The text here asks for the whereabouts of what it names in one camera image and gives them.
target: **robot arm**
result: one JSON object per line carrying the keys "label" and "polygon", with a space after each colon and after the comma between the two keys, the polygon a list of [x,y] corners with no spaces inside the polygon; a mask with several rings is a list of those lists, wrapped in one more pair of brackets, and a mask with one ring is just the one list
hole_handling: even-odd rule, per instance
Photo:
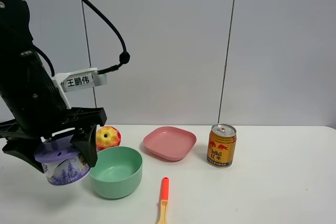
{"label": "robot arm", "polygon": [[[109,21],[107,24],[117,31]],[[130,56],[119,32],[117,35],[123,45],[120,64],[103,70],[89,68],[54,76],[50,60],[33,44],[27,3],[0,0],[0,95],[15,118],[0,123],[0,137],[7,139],[4,153],[21,158],[43,173],[41,163],[34,158],[41,137],[52,142],[73,135],[71,144],[83,154],[89,166],[95,166],[96,128],[105,124],[105,111],[103,108],[73,108],[65,93],[106,84],[105,73],[128,63]],[[52,77],[38,54],[49,64]],[[69,128],[75,129],[54,135]]]}

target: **pink plate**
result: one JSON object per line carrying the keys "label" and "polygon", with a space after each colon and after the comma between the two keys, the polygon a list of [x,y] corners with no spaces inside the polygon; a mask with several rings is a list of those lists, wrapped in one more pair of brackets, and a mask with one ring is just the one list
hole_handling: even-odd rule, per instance
{"label": "pink plate", "polygon": [[196,136],[175,127],[160,127],[143,139],[148,151],[170,161],[183,159],[196,143]]}

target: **white table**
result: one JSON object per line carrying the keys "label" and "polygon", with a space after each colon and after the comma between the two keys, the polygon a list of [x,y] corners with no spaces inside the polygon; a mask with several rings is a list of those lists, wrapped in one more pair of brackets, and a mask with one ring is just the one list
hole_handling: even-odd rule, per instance
{"label": "white table", "polygon": [[157,127],[116,126],[121,144],[140,150],[144,159],[139,188],[119,200],[97,197],[89,177],[51,186],[28,164],[0,154],[0,223],[155,224],[164,176],[170,178],[169,224],[336,223],[336,130],[238,126],[234,163],[218,169],[205,160],[210,126],[180,126],[197,143],[175,163],[140,147]]}

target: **orange handle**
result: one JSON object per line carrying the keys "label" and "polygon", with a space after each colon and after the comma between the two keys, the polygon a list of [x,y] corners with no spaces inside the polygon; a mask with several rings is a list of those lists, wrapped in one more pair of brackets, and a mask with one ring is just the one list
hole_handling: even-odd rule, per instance
{"label": "orange handle", "polygon": [[162,180],[161,200],[168,200],[169,194],[169,178],[165,177]]}

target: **cable connector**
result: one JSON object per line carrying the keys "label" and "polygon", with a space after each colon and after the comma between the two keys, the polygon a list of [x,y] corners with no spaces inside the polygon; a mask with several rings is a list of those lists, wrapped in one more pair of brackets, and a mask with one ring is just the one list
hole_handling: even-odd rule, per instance
{"label": "cable connector", "polygon": [[105,73],[109,73],[109,72],[117,71],[121,65],[122,65],[122,64],[114,65],[114,66],[109,67],[109,68],[105,68],[105,69],[98,70],[98,71],[97,71],[97,74],[105,74]]}
{"label": "cable connector", "polygon": [[119,62],[123,65],[127,64],[130,61],[130,58],[131,56],[127,51],[122,52],[119,56]]}

